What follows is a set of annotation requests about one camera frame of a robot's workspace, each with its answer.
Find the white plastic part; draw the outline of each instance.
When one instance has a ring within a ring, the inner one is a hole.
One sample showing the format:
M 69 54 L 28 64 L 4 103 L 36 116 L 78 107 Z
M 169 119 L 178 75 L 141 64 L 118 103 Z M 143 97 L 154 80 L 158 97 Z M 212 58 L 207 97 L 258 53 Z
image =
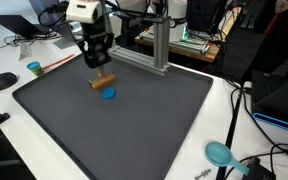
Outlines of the white plastic part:
M 169 0 L 168 15 L 172 19 L 180 19 L 186 17 L 187 0 Z
M 101 2 L 96 0 L 70 0 L 66 10 L 68 21 L 93 24 L 103 15 Z
M 177 25 L 175 28 L 170 28 L 170 42 L 179 42 L 183 38 L 187 23 Z
M 148 0 L 116 0 L 119 7 L 124 10 L 145 12 Z

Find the blue scoop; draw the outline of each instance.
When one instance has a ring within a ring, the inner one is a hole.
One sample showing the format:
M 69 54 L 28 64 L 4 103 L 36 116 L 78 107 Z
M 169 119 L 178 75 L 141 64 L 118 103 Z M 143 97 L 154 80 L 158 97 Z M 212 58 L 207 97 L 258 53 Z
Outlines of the blue scoop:
M 219 142 L 210 142 L 205 147 L 206 158 L 215 166 L 233 166 L 243 174 L 247 175 L 249 169 L 234 159 L 230 149 Z

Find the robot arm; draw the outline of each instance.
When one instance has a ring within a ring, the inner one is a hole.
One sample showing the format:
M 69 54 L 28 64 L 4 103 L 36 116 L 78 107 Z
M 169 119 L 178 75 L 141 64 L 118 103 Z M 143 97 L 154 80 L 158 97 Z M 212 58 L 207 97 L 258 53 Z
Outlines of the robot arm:
M 83 37 L 77 45 L 88 67 L 97 68 L 110 62 L 108 49 L 114 35 L 106 32 L 105 0 L 70 0 L 66 16 L 68 21 L 81 23 Z

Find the laptop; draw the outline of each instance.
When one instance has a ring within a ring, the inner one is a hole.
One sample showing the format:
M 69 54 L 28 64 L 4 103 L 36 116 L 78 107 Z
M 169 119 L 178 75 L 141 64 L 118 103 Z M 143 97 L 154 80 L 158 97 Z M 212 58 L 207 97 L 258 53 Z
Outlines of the laptop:
M 29 0 L 32 8 L 37 16 L 39 16 L 46 8 L 50 8 L 53 5 L 59 4 L 58 0 Z M 40 21 L 43 24 L 52 24 L 58 21 L 64 14 L 63 13 L 43 13 L 40 16 Z M 60 49 L 65 49 L 71 46 L 75 46 L 75 37 L 68 24 L 62 24 L 62 22 L 56 23 L 51 27 L 54 31 L 62 35 L 62 38 L 55 41 L 54 44 Z
M 35 35 L 45 35 L 49 28 L 33 25 L 21 15 L 0 15 L 0 25 L 25 39 L 33 39 Z
M 288 130 L 288 78 L 253 71 L 252 113 L 256 120 Z

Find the desk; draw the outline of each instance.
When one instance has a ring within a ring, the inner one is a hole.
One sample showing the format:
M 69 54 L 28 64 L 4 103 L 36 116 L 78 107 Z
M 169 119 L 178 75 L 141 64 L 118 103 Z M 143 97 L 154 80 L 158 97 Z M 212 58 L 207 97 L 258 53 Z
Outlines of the desk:
M 222 28 L 223 32 L 221 35 L 220 34 L 217 35 L 218 38 L 225 37 L 226 35 L 230 33 L 240 11 L 241 11 L 241 8 L 234 8 L 232 11 L 232 14 L 228 18 L 225 18 L 226 21 Z M 153 40 L 143 39 L 140 36 L 137 36 L 135 38 L 135 42 L 138 44 L 146 45 L 146 46 L 153 46 Z M 185 42 L 170 42 L 169 51 L 176 53 L 176 54 L 183 55 L 183 56 L 195 58 L 201 61 L 210 62 L 210 63 L 213 63 L 215 61 L 218 53 L 220 52 L 220 49 L 215 45 L 212 45 L 205 54 L 200 54 L 197 50 L 190 50 L 186 48 L 185 46 L 189 46 L 189 44 Z
M 251 87 L 251 83 L 247 82 L 245 87 Z M 250 110 L 251 96 L 246 95 L 246 102 L 248 109 Z M 275 143 L 288 144 L 287 130 L 261 121 L 257 122 Z M 269 153 L 271 147 L 272 144 L 264 137 L 264 135 L 256 127 L 255 123 L 252 121 L 251 117 L 247 114 L 244 108 L 244 101 L 242 101 L 238 114 L 233 144 L 231 147 L 235 158 L 240 160 L 256 154 Z M 269 165 L 269 156 L 265 156 L 260 159 L 261 165 L 266 167 L 268 170 L 271 170 Z M 288 155 L 273 155 L 273 162 L 277 180 L 288 180 Z M 241 179 L 241 177 L 242 175 L 234 170 L 228 179 Z
M 14 90 L 35 78 L 26 69 L 29 62 L 39 61 L 42 66 L 45 66 L 70 54 L 78 55 L 79 49 L 74 46 L 60 50 L 51 42 L 35 42 L 32 45 L 32 53 L 33 57 L 18 61 L 19 47 L 0 49 L 0 73 L 9 71 L 20 77 L 15 85 L 0 91 L 0 112 L 7 112 L 11 115 L 11 118 L 2 123 L 0 128 L 37 179 L 88 179 L 12 97 Z M 183 69 L 200 73 L 187 68 Z M 207 161 L 204 156 L 204 147 L 209 141 L 225 142 L 232 116 L 229 95 L 233 89 L 223 79 L 211 77 L 214 78 L 213 86 L 166 180 L 192 180 L 205 169 L 212 170 L 207 179 L 216 177 L 218 168 Z

